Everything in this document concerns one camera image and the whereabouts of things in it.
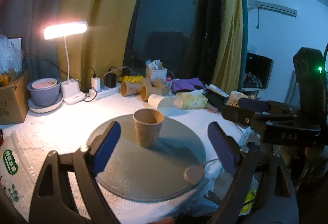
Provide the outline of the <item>brown patterned paper cup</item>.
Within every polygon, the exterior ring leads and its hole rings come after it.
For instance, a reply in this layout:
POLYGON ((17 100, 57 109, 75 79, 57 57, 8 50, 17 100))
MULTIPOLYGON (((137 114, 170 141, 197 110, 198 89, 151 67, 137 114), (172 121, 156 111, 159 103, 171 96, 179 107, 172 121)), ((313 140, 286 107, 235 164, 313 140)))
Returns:
POLYGON ((132 117, 138 145, 144 148, 153 147, 165 119, 163 113, 155 109, 140 109, 132 117))

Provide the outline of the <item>brown floral cup right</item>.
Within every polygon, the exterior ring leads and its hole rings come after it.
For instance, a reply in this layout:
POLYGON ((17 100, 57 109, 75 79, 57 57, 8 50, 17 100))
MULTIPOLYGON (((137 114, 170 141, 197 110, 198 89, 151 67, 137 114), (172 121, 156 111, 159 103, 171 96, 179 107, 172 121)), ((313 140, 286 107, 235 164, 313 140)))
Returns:
POLYGON ((162 89, 162 88, 165 88, 166 87, 166 83, 163 79, 155 79, 154 81, 152 81, 152 85, 155 87, 155 88, 159 88, 159 89, 162 89))

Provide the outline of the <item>plain brown cup lying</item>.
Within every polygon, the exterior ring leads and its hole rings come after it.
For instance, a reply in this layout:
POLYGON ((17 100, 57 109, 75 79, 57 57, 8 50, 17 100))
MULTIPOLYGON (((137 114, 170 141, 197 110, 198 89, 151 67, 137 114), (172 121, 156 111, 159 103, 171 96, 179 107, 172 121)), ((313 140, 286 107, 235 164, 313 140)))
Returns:
POLYGON ((142 101, 148 101, 148 98, 152 94, 166 96, 169 93, 169 89, 167 87, 164 88, 155 88, 150 86, 143 85, 141 87, 141 99, 142 101))

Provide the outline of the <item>brown cup back middle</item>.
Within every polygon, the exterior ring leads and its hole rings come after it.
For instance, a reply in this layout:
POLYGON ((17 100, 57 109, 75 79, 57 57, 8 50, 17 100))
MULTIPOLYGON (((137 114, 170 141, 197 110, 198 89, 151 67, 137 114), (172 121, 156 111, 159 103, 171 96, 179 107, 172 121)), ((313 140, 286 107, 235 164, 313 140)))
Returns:
POLYGON ((140 84, 141 86, 153 87, 150 78, 142 78, 142 79, 139 81, 139 84, 140 84))

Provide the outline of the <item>white tube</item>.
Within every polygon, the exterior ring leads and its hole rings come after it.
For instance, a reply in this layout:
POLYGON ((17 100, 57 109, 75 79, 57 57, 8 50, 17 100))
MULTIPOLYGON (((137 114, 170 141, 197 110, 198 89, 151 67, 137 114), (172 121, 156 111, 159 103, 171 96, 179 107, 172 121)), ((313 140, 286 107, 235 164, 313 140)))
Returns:
POLYGON ((213 85, 213 84, 209 84, 209 85, 205 85, 205 87, 208 89, 208 90, 211 90, 212 92, 216 93, 216 94, 219 94, 220 96, 223 96, 225 98, 228 98, 229 97, 229 94, 227 94, 226 92, 224 92, 223 90, 221 90, 219 87, 213 85))

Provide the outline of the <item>yellow tissue pack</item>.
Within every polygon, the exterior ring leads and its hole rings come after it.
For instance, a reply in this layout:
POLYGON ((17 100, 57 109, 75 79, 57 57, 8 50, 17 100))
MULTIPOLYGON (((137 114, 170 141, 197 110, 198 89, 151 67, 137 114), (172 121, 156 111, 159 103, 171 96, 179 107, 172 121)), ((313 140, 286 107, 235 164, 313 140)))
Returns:
POLYGON ((177 93, 173 105, 178 109, 203 109, 208 102, 202 90, 177 93))

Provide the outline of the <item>purple cloth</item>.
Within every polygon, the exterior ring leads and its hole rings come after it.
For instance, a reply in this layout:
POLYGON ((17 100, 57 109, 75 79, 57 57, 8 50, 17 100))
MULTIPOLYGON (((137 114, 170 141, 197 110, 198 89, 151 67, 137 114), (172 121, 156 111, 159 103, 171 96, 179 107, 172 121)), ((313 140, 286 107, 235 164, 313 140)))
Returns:
POLYGON ((203 90, 205 88, 199 78, 179 79, 172 82, 172 92, 192 92, 194 90, 203 90))

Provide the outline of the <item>pink white small box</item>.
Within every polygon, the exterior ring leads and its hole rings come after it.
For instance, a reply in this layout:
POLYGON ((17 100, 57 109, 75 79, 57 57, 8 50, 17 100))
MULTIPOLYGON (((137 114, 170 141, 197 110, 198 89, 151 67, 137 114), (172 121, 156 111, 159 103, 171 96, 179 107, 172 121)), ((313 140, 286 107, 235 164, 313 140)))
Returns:
POLYGON ((169 89, 172 88, 172 78, 171 77, 166 78, 166 85, 169 89))

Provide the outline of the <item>round grey mat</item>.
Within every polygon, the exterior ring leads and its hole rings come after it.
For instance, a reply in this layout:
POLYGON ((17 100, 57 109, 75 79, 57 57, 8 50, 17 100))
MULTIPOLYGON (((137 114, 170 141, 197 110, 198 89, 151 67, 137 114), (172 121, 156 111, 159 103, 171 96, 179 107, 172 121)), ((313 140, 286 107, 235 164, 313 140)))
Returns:
POLYGON ((183 173, 206 160, 198 135, 183 123, 165 118, 155 146, 137 144, 132 115, 114 119, 121 137, 96 181, 110 193, 137 202, 161 202, 191 189, 183 173))

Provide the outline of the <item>white air conditioner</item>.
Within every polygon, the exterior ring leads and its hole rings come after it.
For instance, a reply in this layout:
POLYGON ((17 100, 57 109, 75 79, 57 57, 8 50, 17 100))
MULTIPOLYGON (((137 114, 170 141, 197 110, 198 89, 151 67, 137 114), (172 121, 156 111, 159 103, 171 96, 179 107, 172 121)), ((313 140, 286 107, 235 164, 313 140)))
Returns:
POLYGON ((248 11, 253 9, 264 9, 272 12, 281 13, 287 16, 291 16, 294 18, 297 17, 297 10, 292 8, 281 6, 275 3, 262 2, 258 0, 248 0, 247 2, 248 2, 248 8, 247 8, 248 11))

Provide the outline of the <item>yellow plastic bag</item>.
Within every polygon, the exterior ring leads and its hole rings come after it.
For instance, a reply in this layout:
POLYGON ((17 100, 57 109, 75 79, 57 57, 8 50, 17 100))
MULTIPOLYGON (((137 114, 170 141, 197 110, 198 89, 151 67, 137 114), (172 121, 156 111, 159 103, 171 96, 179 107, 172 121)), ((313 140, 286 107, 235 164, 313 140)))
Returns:
POLYGON ((119 77, 118 81, 121 83, 123 81, 129 82, 129 83, 139 83, 142 79, 144 79, 142 75, 125 75, 122 77, 119 77))

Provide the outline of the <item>cardboard box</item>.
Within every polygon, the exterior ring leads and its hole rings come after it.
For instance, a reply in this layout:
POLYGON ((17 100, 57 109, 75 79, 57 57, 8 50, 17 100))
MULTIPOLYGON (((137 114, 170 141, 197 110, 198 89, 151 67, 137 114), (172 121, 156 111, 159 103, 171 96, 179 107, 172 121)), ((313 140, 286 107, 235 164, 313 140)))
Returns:
POLYGON ((28 99, 30 93, 27 84, 31 76, 29 71, 25 71, 21 77, 8 85, 1 87, 0 93, 0 124, 20 124, 23 123, 28 113, 28 99))

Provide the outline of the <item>purple bowl stack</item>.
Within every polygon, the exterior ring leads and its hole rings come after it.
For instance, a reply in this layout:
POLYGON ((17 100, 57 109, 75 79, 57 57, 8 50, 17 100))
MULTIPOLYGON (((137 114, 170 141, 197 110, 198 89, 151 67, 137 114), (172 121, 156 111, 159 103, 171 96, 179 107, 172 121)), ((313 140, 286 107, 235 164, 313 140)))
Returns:
POLYGON ((29 109, 38 114, 49 113, 57 109, 63 102, 59 78, 43 78, 30 82, 27 89, 30 92, 29 109))

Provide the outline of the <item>white desk lamp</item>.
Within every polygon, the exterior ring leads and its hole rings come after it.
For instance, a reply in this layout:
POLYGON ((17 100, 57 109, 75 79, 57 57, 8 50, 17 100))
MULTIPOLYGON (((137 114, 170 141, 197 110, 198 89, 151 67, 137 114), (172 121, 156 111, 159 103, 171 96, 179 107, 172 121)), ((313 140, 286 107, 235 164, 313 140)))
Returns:
POLYGON ((78 81, 70 78, 71 66, 67 47, 67 37, 70 35, 82 34, 87 31, 86 21, 75 21, 69 23, 55 24, 45 27, 43 36, 46 41, 51 39, 63 38, 65 55, 67 61, 67 79, 61 82, 61 92, 63 100, 67 105, 73 105, 85 99, 85 93, 80 90, 78 81))

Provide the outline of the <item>white power strip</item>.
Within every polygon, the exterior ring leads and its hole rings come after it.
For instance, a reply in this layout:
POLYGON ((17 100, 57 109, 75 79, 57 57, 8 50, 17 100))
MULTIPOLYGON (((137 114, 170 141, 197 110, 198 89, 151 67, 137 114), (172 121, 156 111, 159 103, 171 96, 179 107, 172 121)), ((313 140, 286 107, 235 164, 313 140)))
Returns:
POLYGON ((117 94, 120 90, 120 85, 117 84, 114 88, 109 88, 107 86, 104 86, 99 92, 94 91, 93 89, 90 89, 88 91, 88 97, 91 98, 92 101, 94 100, 100 100, 105 97, 117 94))

